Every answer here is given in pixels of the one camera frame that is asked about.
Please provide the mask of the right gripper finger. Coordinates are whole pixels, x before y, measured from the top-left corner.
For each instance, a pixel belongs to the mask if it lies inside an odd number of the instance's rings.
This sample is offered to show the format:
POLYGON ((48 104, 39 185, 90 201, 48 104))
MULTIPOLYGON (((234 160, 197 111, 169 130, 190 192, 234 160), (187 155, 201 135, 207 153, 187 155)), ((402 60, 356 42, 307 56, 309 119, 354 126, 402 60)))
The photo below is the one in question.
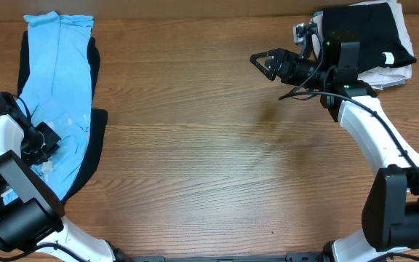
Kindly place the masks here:
POLYGON ((250 62, 255 67, 262 69, 279 69, 286 53, 285 49, 272 49, 269 51, 256 53, 250 56, 250 62))
POLYGON ((268 80, 273 81, 276 78, 278 70, 278 59, 273 52, 261 52, 250 56, 250 62, 253 64, 268 80))

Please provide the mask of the light blue t-shirt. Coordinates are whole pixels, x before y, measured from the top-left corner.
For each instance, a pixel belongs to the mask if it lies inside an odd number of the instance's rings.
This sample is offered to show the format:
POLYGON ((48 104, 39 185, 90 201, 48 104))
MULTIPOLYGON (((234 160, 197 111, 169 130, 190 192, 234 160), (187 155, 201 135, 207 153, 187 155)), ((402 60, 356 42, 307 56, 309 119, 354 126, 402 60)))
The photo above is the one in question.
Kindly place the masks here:
POLYGON ((87 15, 25 15, 28 24, 29 76, 19 106, 34 125, 46 123, 60 136, 59 148, 32 170, 66 197, 78 175, 90 136, 91 67, 87 46, 94 18, 87 15))

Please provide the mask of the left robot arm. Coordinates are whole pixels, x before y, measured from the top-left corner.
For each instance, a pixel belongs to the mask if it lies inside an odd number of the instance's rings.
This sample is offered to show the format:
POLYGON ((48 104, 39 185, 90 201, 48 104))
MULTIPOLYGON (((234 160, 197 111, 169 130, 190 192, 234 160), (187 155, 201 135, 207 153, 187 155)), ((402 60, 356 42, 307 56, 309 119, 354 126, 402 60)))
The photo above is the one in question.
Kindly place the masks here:
POLYGON ((0 92, 0 250, 19 250, 0 261, 32 253, 62 261, 128 261, 119 248, 69 221, 60 199, 31 169, 47 162, 59 141, 45 123, 33 125, 22 99, 0 92))

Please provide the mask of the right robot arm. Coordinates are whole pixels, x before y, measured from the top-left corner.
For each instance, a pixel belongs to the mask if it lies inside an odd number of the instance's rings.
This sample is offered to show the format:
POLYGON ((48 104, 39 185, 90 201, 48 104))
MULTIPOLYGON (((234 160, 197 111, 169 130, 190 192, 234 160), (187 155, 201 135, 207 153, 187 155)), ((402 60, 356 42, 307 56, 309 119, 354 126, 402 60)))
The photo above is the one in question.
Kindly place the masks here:
POLYGON ((298 27, 301 53, 272 49, 251 56, 270 80, 292 86, 298 100, 319 98, 331 117, 356 141, 374 182, 362 210, 361 227, 328 242, 320 252, 290 253, 288 261, 386 261, 411 258, 419 249, 419 153, 385 115, 371 86, 358 77, 360 41, 349 33, 332 33, 320 41, 317 60, 310 59, 318 32, 298 27))

